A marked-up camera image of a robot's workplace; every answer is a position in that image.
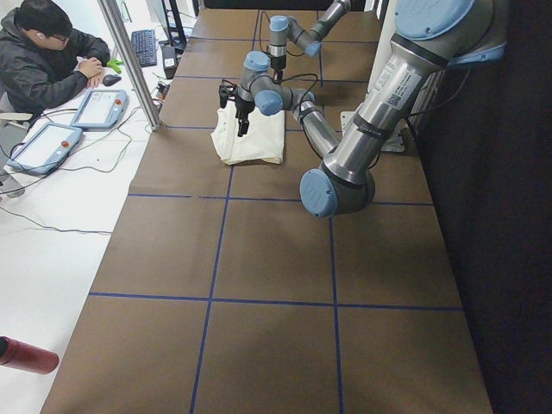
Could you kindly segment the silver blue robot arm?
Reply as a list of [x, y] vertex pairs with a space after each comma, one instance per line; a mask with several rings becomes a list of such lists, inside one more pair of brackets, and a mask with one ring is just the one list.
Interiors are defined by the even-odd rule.
[[283, 56], [287, 42], [309, 56], [318, 53], [323, 38], [351, 10], [349, 1], [334, 1], [309, 30], [291, 16], [275, 16], [268, 53], [248, 53], [240, 84], [221, 88], [220, 103], [234, 101], [239, 136], [248, 132], [248, 116], [254, 110], [264, 116], [290, 111], [322, 159], [301, 178], [303, 206], [317, 217], [360, 211], [375, 193], [371, 163], [398, 122], [410, 115], [427, 78], [447, 68], [468, 68], [503, 56], [509, 5], [475, 0], [398, 2], [391, 55], [342, 136], [330, 127], [308, 91], [277, 82], [268, 70], [272, 59]]
[[323, 39], [351, 9], [352, 3], [349, 0], [334, 1], [310, 29], [303, 28], [293, 16], [272, 16], [269, 21], [270, 41], [267, 55], [274, 72], [274, 80], [278, 83], [283, 80], [289, 41], [307, 56], [316, 56], [321, 50]]

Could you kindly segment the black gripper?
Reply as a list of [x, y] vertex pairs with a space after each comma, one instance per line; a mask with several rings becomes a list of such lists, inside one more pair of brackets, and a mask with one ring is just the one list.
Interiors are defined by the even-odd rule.
[[285, 70], [285, 55], [272, 56], [270, 60], [271, 60], [271, 68], [273, 69], [273, 79], [282, 80], [283, 73]]
[[250, 101], [240, 97], [239, 95], [235, 96], [235, 110], [237, 118], [236, 124], [236, 135], [242, 137], [248, 133], [249, 120], [248, 116], [255, 109], [254, 101]]

